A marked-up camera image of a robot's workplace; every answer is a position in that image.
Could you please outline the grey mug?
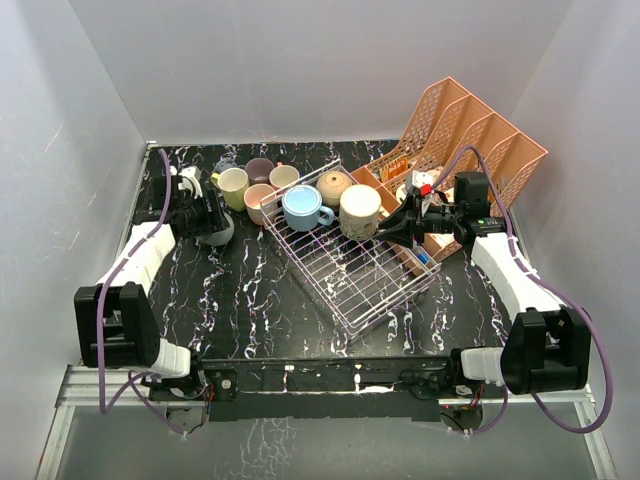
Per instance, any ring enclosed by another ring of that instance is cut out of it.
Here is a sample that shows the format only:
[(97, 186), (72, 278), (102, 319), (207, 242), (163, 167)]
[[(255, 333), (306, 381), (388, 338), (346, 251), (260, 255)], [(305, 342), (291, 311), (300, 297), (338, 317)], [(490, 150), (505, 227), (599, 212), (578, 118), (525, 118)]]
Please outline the grey mug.
[(200, 236), (197, 240), (201, 244), (209, 245), (211, 247), (224, 246), (230, 242), (235, 232), (235, 225), (233, 219), (226, 212), (223, 213), (224, 219), (227, 222), (227, 226), (221, 231), (211, 233), (209, 235)]

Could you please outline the yellow-green mug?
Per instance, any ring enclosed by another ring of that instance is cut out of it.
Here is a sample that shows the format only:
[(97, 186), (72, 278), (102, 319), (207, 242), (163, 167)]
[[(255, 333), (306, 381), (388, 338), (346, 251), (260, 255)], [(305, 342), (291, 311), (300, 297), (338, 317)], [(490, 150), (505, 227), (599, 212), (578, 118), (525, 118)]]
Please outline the yellow-green mug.
[(222, 192), (227, 206), (241, 212), (246, 209), (244, 194), (250, 186), (247, 173), (238, 167), (226, 169), (222, 173), (212, 173), (211, 181)]

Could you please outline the light blue mug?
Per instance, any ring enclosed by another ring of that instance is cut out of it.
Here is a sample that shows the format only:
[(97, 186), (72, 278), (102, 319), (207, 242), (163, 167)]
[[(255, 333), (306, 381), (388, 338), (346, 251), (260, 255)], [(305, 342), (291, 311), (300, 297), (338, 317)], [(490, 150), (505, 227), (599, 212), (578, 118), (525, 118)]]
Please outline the light blue mug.
[(323, 205), (320, 192), (310, 185), (297, 185), (282, 197), (287, 225), (298, 232), (309, 232), (318, 226), (329, 226), (335, 220), (332, 208)]

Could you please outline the beige round mug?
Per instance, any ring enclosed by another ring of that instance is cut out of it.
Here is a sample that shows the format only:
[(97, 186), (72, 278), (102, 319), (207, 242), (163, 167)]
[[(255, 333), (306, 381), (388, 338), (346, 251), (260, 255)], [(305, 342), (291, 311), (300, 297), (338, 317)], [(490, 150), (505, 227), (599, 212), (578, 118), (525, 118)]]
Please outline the beige round mug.
[(353, 185), (352, 179), (345, 173), (332, 170), (323, 173), (316, 182), (325, 206), (338, 209), (342, 194)]

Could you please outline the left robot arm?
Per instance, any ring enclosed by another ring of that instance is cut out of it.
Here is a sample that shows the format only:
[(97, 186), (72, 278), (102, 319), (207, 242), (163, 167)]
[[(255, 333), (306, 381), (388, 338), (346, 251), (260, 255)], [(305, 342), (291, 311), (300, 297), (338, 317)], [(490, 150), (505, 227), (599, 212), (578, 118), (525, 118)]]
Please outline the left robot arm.
[[(81, 358), (88, 367), (129, 368), (172, 378), (182, 397), (194, 399), (206, 387), (203, 370), (191, 365), (188, 348), (163, 338), (149, 301), (151, 285), (164, 260), (181, 239), (218, 247), (234, 234), (234, 223), (213, 189), (205, 189), (200, 170), (186, 168), (153, 180), (149, 210), (131, 229), (121, 255), (93, 286), (81, 287), (74, 309)], [(98, 358), (98, 310), (103, 310), (104, 361)]]

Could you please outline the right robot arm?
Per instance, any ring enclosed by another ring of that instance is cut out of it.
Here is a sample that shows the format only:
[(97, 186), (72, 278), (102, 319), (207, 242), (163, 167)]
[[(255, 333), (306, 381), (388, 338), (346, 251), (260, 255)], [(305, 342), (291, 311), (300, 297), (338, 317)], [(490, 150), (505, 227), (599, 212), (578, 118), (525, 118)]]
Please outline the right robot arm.
[(433, 189), (432, 177), (410, 172), (405, 198), (379, 225), (378, 239), (412, 247), (428, 234), (451, 234), (489, 278), (512, 321), (502, 347), (456, 350), (447, 388), (466, 397), (481, 382), (515, 394), (579, 390), (587, 382), (591, 333), (575, 309), (533, 280), (528, 263), (509, 249), (502, 217), (491, 215), (489, 181), (477, 171), (455, 177), (454, 196)]

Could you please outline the small grey-blue cup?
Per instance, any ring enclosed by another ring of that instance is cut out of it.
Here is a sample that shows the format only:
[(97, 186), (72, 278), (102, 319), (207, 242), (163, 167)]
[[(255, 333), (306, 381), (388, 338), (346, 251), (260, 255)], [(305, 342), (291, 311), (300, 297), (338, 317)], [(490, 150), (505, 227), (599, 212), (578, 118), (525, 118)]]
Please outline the small grey-blue cup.
[(231, 168), (236, 168), (236, 167), (237, 167), (237, 164), (232, 159), (221, 159), (216, 163), (214, 167), (214, 172), (221, 174), (226, 170), (229, 170)]

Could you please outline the purple mug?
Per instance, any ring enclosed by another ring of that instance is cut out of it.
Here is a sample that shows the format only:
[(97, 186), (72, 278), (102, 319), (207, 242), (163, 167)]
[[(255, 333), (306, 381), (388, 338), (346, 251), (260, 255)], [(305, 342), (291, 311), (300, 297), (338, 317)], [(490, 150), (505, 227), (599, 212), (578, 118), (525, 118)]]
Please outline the purple mug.
[(269, 176), (275, 168), (274, 163), (267, 158), (253, 158), (249, 160), (244, 170), (249, 178), (250, 185), (269, 184)]

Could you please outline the pink mug white inside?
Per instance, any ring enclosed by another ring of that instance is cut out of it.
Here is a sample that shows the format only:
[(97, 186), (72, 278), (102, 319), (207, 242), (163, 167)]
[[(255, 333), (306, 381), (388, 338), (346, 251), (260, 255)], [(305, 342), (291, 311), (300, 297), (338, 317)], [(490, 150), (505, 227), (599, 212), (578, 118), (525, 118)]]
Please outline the pink mug white inside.
[(291, 165), (279, 165), (270, 172), (269, 183), (274, 189), (280, 190), (297, 182), (299, 178), (300, 173), (295, 167)]

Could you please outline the peach desk organizer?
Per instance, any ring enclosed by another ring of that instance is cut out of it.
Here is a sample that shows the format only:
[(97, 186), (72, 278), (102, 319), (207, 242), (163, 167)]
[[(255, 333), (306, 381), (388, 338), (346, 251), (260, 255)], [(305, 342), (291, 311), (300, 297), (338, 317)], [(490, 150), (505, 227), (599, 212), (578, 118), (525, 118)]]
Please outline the peach desk organizer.
[(398, 144), (382, 157), (352, 172), (355, 180), (376, 189), (392, 213), (400, 186), (413, 171), (453, 170), (438, 186), (447, 193), (454, 177), (479, 171), (474, 153), (456, 156), (467, 145), (483, 155), (506, 207), (511, 207), (548, 151), (472, 94), (446, 77), (426, 88)]

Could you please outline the black front rail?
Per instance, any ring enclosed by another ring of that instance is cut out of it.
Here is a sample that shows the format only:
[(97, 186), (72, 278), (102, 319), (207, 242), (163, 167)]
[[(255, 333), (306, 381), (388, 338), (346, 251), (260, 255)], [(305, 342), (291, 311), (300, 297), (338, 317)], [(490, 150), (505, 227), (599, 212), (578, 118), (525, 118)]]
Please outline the black front rail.
[(445, 404), (479, 407), (500, 393), (448, 356), (194, 359), (179, 379), (147, 382), (154, 401), (201, 402), (210, 422), (263, 418), (409, 418), (437, 422)]

